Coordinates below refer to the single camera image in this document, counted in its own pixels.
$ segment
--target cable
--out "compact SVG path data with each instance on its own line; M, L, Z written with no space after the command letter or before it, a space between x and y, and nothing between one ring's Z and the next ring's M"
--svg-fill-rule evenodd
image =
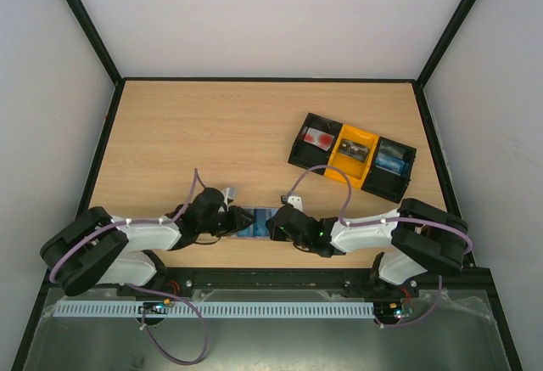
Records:
M318 170L318 169L334 170L337 173L339 173L341 176L343 176L343 178L345 179L345 182L347 183L347 190L348 190L347 199L345 200L343 206L341 207L341 210L339 211L339 222L341 222L341 224L345 225L347 228L369 227L369 226L372 226L372 225L377 225L377 224L386 223L386 222L409 222L409 223L412 223L412 224L427 225L429 227L443 229L445 231L448 231L450 233L453 233L453 234L457 235L458 237L463 239L464 242L466 242L467 247L464 250L464 255L471 252L471 250L473 249L472 240L465 233L463 233L462 231L460 231L460 230L458 230L458 229L456 229L454 227L451 227L449 225L440 224L438 222L433 222L433 221L429 221L429 220L420 220L418 218L410 218L410 217L406 217L406 216L393 216L393 217L390 217L390 218L384 218L383 220L373 220L373 221L366 221L366 222L348 222L348 221L345 221L345 219L344 219L345 211L347 210L347 206L350 203L350 198L352 197L352 185L350 184L350 180L347 177L347 175L343 171L341 171L339 168L334 167L334 166L318 165L318 166L310 167L309 169L307 169L306 171L304 171L301 174L301 176L298 178L298 180L296 180L296 183L294 183L294 186L292 186L292 188L288 191L285 198L288 199L288 197L290 197L292 195L292 193L298 187L299 183L304 179L304 177L310 171L314 171L314 170Z
M158 225L167 225L172 224L173 222L177 221L180 216L182 216L185 211L188 208L188 205L190 203L190 200L193 197L194 190L196 189L196 182L200 182L204 187L204 182L202 182L202 179L200 178L198 174L198 169L194 169L194 177L193 177L193 183L191 184L190 191L188 192L187 200L185 201L185 204L183 207L179 209L177 214L173 216L171 219L163 220L161 218L153 218L153 219L137 219L137 220L131 220L130 218L127 218L126 220L118 221L118 222L112 222L105 227L101 227L94 231L93 233L90 233L86 237L84 237L81 241L79 241L76 245L74 245L73 248L71 248L68 252L64 254L62 258L59 259L59 261L56 263L56 265L51 270L51 273L49 274L49 281L53 284L57 283L57 273L59 272L60 268L68 261L78 250L80 250L85 244L92 241L93 239L97 238L97 236L101 235L102 233L108 232L110 229L117 228L121 225L138 225L138 224L158 224Z
M164 348L162 348L159 342L151 334L151 330L149 330L149 327L147 327L145 324L145 316L148 314L149 310L146 310L145 312L143 312L141 325L143 329L145 330L145 332L147 333L147 335L149 336L149 338L151 339L151 341L153 342L156 349L159 351L159 353L162 354L162 356L164 356L166 359L173 362L174 364L194 365L194 364L198 364L202 362L205 359L205 355L207 354L207 349L210 345L210 331L208 329L208 326L207 326L207 323L205 322L204 317L202 316L202 313L200 312L200 310L198 310L198 308L193 303L191 303L188 299L185 299L183 297L171 295L170 293L159 292L158 290L140 288L139 286L136 286L135 284L126 284L126 286L130 286L131 288L139 292L149 293L151 295L169 297L170 299L173 299L174 301L180 301L184 303L185 305L187 305L188 307L190 307L193 310L193 312L196 314L196 316L198 316L200 322L202 323L202 329L204 330L204 348L202 348L202 352L200 352L199 356L195 360L192 360L192 361L180 360L179 358L173 357L171 354L166 352Z
M405 326L412 326L413 324L422 322L425 318L427 318L431 312L434 311L435 307L437 307L439 303L439 298L441 297L441 289L443 288L443 278L441 275L438 276L438 293L435 296L435 301L432 303L432 306L420 317L416 318L415 320L412 320L407 323L398 323L398 324L382 324L377 317L375 317L375 323L379 325L381 329L398 329L400 327Z
M293 243L294 248L297 250L301 250L302 252L305 252L306 254L314 254L315 252L311 252L310 250L304 250L303 248L300 248L297 244Z
M179 295L179 293L181 292L181 286L179 286L179 283L175 280L168 281L166 285L171 286L174 295Z
M454 227L450 227L450 226L445 225L445 224L440 224L438 222L433 222L433 221L428 221L428 220L420 220L418 218L410 218L410 217L406 217L406 216L394 216L394 217L390 217L390 218L384 218L383 220L373 220L373 221L368 221L368 222L347 222L347 221L345 221L344 216L345 216L345 211L347 210L347 205L349 205L350 198L352 196L352 186L350 184L350 180L347 177L347 175L343 171L341 171L339 168L334 167L334 166L318 165L318 166L310 167L309 169L307 169L306 171L304 171L301 174L301 176L298 178L298 180L296 180L296 183L294 183L294 186L292 186L292 188L288 191L288 193L286 195L286 198L288 199L288 197L290 197L292 195L294 190L298 187L299 183L304 179L304 177L310 171L314 171L314 170L318 170L318 169L331 169L331 170L334 170L334 171L338 172L341 176L343 176L343 178L345 179L345 182L347 183L347 190L348 190L347 199L345 200L343 206L341 207L341 210L339 211L339 222L342 225L345 225L347 228L368 227L368 226L377 225L379 223L386 223L386 222L408 222L408 223L411 223L411 224L427 225L429 227L443 229L443 230L448 231L450 233L453 233L453 234L457 235L458 237L460 237L461 239L463 239L466 242L466 245L467 245L466 249L464 250L464 255L466 255L467 253L469 253L473 249L473 242L465 233L461 232L460 230L458 230L458 229L456 229ZM417 319L413 320L412 322L394 324L394 325L382 324L377 318L375 318L377 324L379 324L379 326L381 328L396 329L396 328L399 328L399 327L412 325L412 324L415 324L415 323L418 323L418 322L422 321L437 306L439 296L441 295L442 286L443 286L443 279L442 279L441 275L439 275L438 276L438 294L437 294L437 297L435 299L435 302L428 309L428 311L425 312L420 318L417 318Z
M219 237L217 239L217 241L213 241L213 242L198 242L198 241L195 241L194 243L196 245L215 245L217 242L219 242L221 240L222 237Z
M406 288L400 288L402 292L404 292L404 295L406 295L406 300L409 302L409 305L411 306L411 309L415 310L415 305L413 304L413 300L411 298L410 293L407 291Z

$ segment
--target robotic arm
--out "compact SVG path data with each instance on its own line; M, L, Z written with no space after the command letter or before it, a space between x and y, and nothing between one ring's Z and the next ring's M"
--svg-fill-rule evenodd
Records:
M68 296L79 295L96 284L145 285L164 265L150 250L179 250L193 244L201 233L222 237L247 228L255 218L242 208L229 204L233 191L205 188L174 222L182 208L158 220L122 219L102 207L81 214L68 227L51 238L40 250L49 269L54 268L87 235L112 222L121 225L104 231L85 243L56 272L56 281Z
M52 270L52 280L67 295L79 295L96 284L158 282L157 273L164 265L150 250L179 250L201 233L227 236L255 222L247 211L229 206L232 201L229 188L223 192L205 188L190 205L179 205L158 219L134 222L93 207L51 238L40 255ZM392 285L424 272L455 276L462 271L467 224L422 201L406 199L400 208L383 215L348 221L337 216L317 221L302 211L297 196L283 202L266 222L272 240L290 241L324 257L395 247L377 255L374 262L374 278Z
M405 199L400 208L380 216L347 221L335 216L317 221L302 212L299 197L289 197L266 226L273 240L294 242L324 257L395 247L376 258L378 277L393 285L425 272L459 275L467 248L466 240L458 234L467 233L466 222L415 199Z

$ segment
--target white wall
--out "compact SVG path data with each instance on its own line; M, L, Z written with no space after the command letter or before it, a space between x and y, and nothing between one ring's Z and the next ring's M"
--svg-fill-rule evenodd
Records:
M416 78L460 0L82 0L123 76Z
M479 265L543 363L543 0L478 0L426 92Z
M113 92L64 0L0 0L0 369L73 219Z

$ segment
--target white cable tray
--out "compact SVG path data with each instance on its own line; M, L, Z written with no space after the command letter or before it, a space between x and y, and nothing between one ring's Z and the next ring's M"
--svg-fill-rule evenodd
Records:
M142 301L60 301L56 318L134 318ZM205 318L373 318L373 304L364 302L193 302ZM150 313L149 318L196 318L181 302Z

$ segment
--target blue object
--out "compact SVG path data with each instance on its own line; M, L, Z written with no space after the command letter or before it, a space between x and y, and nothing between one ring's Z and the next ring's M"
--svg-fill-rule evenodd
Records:
M277 212L277 208L245 208L245 210L255 216L255 223L242 231L238 231L233 238L270 238L270 233L266 228L266 221Z
M375 166L381 167L382 169L390 171L391 173L401 175L406 168L406 163L401 159L397 159L383 153L378 153L377 157L375 158Z

